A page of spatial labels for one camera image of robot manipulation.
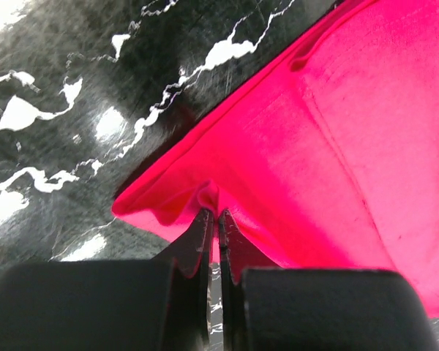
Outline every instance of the black marble surface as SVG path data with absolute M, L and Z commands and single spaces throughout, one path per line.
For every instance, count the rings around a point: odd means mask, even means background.
M 116 194 L 333 3 L 0 1 L 0 271 L 158 253 Z

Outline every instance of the red fabric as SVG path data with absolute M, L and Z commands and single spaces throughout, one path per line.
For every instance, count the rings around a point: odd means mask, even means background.
M 347 0 L 113 212 L 173 241 L 202 206 L 283 267 L 399 271 L 439 317 L 439 0 Z

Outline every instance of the pink garment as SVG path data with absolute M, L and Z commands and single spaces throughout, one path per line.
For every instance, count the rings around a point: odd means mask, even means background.
M 347 0 L 117 198 L 173 241 L 229 208 L 287 268 L 387 268 L 439 317 L 439 0 Z

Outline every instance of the folded cloth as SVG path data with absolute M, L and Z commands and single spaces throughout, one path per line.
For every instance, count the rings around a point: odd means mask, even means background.
M 202 207 L 282 267 L 399 271 L 439 317 L 439 0 L 345 1 L 113 213 L 173 241 Z

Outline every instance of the red cloth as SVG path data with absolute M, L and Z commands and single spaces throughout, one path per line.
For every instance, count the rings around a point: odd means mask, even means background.
M 173 241 L 202 206 L 283 267 L 399 271 L 439 317 L 439 0 L 347 0 L 113 212 Z

